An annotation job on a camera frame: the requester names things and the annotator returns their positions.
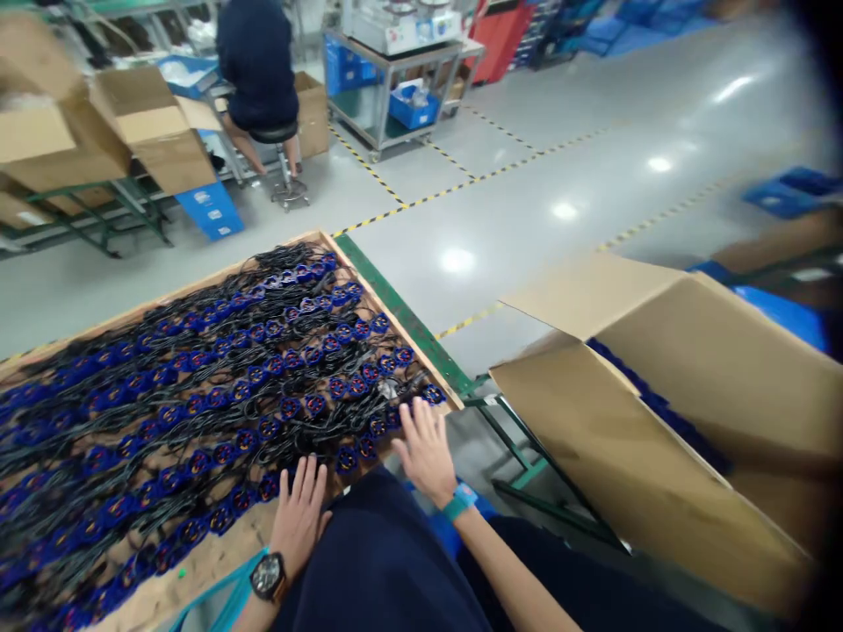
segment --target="wristwatch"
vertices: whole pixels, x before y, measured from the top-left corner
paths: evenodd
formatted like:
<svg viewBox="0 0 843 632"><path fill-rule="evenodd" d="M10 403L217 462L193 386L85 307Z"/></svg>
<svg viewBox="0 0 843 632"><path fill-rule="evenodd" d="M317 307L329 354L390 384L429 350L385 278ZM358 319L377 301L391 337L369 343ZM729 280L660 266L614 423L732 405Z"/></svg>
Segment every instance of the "wristwatch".
<svg viewBox="0 0 843 632"><path fill-rule="evenodd" d="M249 581L259 599L280 606L288 585L284 558L280 553L263 556L249 576Z"/></svg>
<svg viewBox="0 0 843 632"><path fill-rule="evenodd" d="M460 483L454 491L454 498L450 503L445 505L442 513L445 514L448 520L453 522L463 511L474 506L476 502L477 494L474 490L465 483Z"/></svg>

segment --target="black stool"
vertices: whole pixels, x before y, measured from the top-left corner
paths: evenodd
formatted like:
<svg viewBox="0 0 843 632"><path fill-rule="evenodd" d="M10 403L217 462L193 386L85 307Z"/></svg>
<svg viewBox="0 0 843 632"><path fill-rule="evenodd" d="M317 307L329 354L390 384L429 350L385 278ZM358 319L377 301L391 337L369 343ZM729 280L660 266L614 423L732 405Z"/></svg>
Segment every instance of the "black stool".
<svg viewBox="0 0 843 632"><path fill-rule="evenodd" d="M275 185L275 192L272 193L272 201L276 200L283 202L285 211L290 211L290 203L298 199L303 199L305 203L310 206L310 200L307 199L307 187L298 179L293 180L290 176L289 164L287 163L287 156L284 153L284 141L291 139L299 130L299 122L293 121L283 126L272 127L270 129L249 130L249 136L255 142L262 145L275 145L278 151L278 160L281 162L281 173L284 177L284 186L280 184Z"/></svg>

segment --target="left hand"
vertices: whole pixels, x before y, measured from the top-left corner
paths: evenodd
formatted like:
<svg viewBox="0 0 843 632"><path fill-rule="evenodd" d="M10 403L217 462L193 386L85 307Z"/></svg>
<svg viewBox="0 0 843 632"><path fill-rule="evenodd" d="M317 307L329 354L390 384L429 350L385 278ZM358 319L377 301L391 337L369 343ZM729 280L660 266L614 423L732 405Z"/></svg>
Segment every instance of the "left hand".
<svg viewBox="0 0 843 632"><path fill-rule="evenodd" d="M270 553L281 554L287 580L293 581L307 564L332 514L322 513L328 468L320 465L317 474L315 456L299 459L292 491L289 476L287 470L282 470Z"/></svg>

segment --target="watch face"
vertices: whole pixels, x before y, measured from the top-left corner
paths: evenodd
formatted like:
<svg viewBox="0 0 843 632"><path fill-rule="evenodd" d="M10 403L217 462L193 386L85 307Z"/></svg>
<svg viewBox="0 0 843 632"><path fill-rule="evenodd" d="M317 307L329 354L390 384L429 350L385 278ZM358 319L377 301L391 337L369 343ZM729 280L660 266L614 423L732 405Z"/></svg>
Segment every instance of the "watch face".
<svg viewBox="0 0 843 632"><path fill-rule="evenodd" d="M272 592L281 581L281 556L278 553L264 556L252 571L252 588L263 600L271 600Z"/></svg>

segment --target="dark blue shirt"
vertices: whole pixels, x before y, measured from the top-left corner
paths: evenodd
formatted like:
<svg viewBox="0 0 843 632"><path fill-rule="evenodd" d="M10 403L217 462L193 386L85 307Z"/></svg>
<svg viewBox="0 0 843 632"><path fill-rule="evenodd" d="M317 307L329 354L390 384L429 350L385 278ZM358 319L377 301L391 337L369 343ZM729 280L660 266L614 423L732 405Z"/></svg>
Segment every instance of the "dark blue shirt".
<svg viewBox="0 0 843 632"><path fill-rule="evenodd" d="M228 113L241 129L279 126L299 116L291 43L281 0L231 0L220 12L220 72L236 88Z"/></svg>

